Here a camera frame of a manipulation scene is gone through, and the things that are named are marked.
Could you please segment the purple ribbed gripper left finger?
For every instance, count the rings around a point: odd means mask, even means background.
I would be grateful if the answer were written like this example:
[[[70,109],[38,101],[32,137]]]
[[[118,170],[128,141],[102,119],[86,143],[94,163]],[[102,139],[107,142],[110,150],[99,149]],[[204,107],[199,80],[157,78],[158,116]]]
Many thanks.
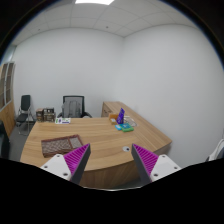
[[[72,183],[79,184],[90,154],[90,145],[86,144],[65,155],[54,155],[41,166],[41,169]]]

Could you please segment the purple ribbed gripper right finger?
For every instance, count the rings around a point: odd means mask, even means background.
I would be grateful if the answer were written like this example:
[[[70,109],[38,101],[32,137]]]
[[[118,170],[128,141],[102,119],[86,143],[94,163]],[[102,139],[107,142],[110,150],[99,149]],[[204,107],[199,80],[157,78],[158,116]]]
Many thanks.
[[[167,155],[156,155],[136,144],[132,145],[131,154],[143,185],[147,185],[180,170],[180,167]]]

